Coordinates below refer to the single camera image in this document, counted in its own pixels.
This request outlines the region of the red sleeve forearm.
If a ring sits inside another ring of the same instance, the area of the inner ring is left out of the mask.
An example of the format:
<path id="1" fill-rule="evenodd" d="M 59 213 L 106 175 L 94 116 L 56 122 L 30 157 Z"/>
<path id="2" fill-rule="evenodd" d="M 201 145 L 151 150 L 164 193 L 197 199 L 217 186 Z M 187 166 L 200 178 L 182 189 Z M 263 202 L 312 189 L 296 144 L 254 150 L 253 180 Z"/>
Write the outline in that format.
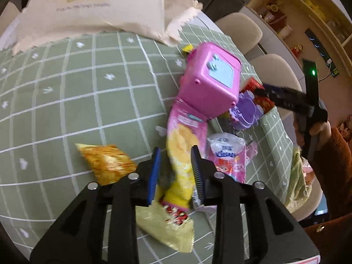
<path id="1" fill-rule="evenodd" d="M 351 263 L 351 151 L 337 128 L 314 153 L 311 167 L 326 197 L 329 220 L 304 230 L 321 263 Z"/>

